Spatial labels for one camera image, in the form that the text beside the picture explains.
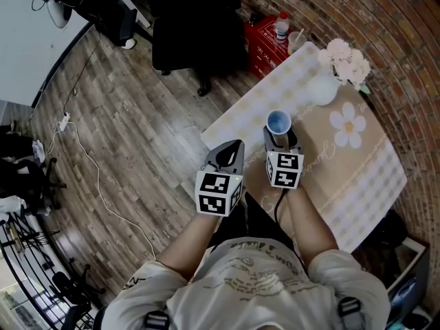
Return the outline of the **person's white printed shirt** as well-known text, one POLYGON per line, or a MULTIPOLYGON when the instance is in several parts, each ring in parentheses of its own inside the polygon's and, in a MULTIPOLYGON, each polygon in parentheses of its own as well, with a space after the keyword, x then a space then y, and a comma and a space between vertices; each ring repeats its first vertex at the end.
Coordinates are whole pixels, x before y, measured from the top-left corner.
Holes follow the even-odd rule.
POLYGON ((328 250, 304 269, 273 239, 219 245, 192 281, 157 261, 145 263, 107 307, 102 330, 141 330, 163 311, 174 330, 342 330, 338 304, 360 302, 366 330, 384 330, 391 310, 383 283, 347 252, 328 250))

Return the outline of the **table with beige checked cloth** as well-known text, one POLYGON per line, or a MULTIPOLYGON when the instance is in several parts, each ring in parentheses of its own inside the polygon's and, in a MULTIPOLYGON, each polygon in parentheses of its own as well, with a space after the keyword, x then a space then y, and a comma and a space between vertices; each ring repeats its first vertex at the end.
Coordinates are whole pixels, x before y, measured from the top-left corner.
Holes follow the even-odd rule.
POLYGON ((263 139, 268 113, 288 113, 304 147, 301 182, 339 248, 352 252, 394 204, 407 178, 379 121, 351 85, 340 86, 326 106, 309 100, 309 81, 324 71, 318 53, 313 43, 305 43, 211 124, 201 139, 210 149, 235 139, 245 143, 247 191, 291 233, 281 190, 271 187, 267 178, 263 139))

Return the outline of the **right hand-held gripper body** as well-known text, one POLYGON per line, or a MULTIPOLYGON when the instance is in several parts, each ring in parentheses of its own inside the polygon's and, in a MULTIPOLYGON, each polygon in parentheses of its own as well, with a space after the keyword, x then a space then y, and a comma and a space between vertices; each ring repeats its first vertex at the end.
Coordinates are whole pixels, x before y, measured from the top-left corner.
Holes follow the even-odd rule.
POLYGON ((266 150, 266 172, 272 187, 297 189, 300 176, 303 172, 305 156, 290 153, 290 134, 281 136, 278 144, 276 136, 275 150, 266 150))

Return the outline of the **pale pink flower bunch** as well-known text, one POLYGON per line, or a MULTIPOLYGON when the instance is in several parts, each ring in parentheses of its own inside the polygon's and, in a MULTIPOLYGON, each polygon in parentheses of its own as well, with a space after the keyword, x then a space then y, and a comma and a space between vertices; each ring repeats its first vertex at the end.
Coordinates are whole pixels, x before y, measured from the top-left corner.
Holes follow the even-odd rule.
POLYGON ((318 60, 342 84, 351 83, 357 90, 365 86, 365 80, 371 72, 370 63, 363 53, 341 38, 332 39, 320 50, 318 60))

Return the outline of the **person's right forearm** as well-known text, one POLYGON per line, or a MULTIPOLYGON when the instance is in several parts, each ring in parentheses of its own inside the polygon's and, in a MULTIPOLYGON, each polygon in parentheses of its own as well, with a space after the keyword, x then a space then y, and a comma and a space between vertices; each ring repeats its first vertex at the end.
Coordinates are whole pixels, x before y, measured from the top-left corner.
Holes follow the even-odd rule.
POLYGON ((287 205, 296 243, 306 268, 317 255, 328 250, 338 250, 332 231, 302 185, 288 191, 287 205))

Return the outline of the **white vase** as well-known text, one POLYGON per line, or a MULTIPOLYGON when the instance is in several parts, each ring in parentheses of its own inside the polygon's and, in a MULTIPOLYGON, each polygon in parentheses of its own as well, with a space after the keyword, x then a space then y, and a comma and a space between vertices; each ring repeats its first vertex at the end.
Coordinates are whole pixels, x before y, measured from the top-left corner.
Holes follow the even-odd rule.
POLYGON ((317 75, 307 85, 309 100, 314 105, 326 106, 334 100, 340 85, 340 81, 331 74, 317 75))

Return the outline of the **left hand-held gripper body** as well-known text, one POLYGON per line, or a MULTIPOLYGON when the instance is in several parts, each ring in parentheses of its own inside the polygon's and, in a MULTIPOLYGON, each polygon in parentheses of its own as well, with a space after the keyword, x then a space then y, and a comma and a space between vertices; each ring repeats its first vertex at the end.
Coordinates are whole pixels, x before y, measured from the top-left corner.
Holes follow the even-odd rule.
POLYGON ((206 164, 197 171, 195 203, 197 212, 227 217, 241 198, 243 175, 233 173, 234 164, 206 164))

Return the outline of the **red box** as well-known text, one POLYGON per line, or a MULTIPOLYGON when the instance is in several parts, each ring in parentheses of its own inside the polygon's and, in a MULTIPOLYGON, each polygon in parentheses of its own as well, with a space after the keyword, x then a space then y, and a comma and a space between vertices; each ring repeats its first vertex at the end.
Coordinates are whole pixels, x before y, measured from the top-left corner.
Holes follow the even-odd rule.
POLYGON ((249 70, 260 80, 289 57, 288 42, 279 43, 275 31, 276 16, 269 15, 251 25, 245 23, 245 50, 249 70))

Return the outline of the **white hanging bag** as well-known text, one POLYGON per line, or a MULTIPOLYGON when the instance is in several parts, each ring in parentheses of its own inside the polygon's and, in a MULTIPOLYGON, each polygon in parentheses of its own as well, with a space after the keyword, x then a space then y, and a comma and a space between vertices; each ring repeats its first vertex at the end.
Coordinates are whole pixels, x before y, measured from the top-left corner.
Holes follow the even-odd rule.
POLYGON ((60 1, 48 0, 46 3, 49 17, 58 29, 63 29, 72 16, 72 9, 60 1))

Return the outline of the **clear plastic cup with straw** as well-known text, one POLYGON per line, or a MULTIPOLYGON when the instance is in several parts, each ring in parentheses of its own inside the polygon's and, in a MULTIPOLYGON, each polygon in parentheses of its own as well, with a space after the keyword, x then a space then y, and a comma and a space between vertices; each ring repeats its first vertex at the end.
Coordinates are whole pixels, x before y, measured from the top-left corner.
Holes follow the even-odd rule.
POLYGON ((288 36, 288 54, 292 55, 296 50, 302 47, 307 42, 307 38, 304 35, 304 30, 299 32, 291 32, 288 36))

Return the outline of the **black office chair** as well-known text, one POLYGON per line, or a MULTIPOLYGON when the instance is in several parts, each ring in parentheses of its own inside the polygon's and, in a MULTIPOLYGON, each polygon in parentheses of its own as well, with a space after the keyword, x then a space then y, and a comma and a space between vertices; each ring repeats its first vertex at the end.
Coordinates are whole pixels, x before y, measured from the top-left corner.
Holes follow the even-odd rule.
POLYGON ((57 159, 45 159, 43 144, 18 133, 16 122, 0 125, 0 221, 9 213, 48 215, 61 207, 54 190, 67 185, 50 180, 57 159))
POLYGON ((246 63, 241 0, 148 0, 154 16, 152 63, 164 74, 193 69, 197 93, 246 63))

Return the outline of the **small blue cup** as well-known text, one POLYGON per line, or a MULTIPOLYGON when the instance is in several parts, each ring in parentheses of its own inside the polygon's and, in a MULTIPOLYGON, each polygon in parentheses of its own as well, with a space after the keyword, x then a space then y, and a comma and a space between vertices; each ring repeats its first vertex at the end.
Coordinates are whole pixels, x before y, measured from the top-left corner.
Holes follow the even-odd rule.
POLYGON ((275 109, 268 113, 266 127, 273 135, 284 135, 291 129, 292 119, 288 113, 275 109))

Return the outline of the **person's left forearm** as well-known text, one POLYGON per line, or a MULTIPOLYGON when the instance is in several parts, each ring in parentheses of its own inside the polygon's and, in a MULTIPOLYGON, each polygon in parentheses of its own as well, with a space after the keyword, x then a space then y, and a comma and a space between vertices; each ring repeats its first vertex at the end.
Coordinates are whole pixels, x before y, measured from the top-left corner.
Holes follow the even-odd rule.
POLYGON ((156 257, 156 261, 190 281, 204 257, 219 220, 218 216, 196 214, 179 236, 156 257))

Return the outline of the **clear plastic bottle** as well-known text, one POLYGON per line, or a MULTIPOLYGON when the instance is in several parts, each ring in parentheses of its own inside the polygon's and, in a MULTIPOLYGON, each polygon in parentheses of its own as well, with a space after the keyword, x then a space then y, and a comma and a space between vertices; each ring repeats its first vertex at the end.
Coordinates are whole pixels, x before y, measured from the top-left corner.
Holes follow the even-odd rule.
POLYGON ((289 35, 289 15, 286 12, 280 12, 279 16, 276 18, 274 25, 274 30, 276 34, 276 42, 284 43, 289 35))

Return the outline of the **person's black shorts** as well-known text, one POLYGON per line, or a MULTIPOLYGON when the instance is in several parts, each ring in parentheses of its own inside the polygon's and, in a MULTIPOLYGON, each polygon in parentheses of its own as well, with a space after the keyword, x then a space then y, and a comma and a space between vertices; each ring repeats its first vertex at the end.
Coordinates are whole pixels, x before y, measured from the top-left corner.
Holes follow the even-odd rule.
POLYGON ((215 248, 227 240, 241 237, 273 239, 294 250, 294 242, 248 192, 230 215, 222 218, 208 247, 215 248))

